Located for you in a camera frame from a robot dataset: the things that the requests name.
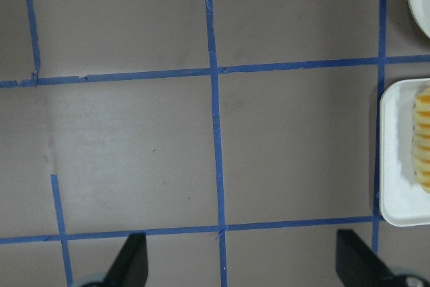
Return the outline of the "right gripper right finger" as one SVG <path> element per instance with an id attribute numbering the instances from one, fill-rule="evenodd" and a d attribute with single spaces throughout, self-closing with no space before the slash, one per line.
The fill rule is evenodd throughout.
<path id="1" fill-rule="evenodd" d="M 395 275 L 352 229 L 336 236 L 336 273 L 344 286 L 403 286 Z"/>

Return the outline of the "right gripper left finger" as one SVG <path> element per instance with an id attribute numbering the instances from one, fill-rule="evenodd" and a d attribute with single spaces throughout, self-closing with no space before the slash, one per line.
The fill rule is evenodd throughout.
<path id="1" fill-rule="evenodd" d="M 102 286 L 144 287 L 148 280 L 148 255 L 145 233 L 128 236 Z"/>

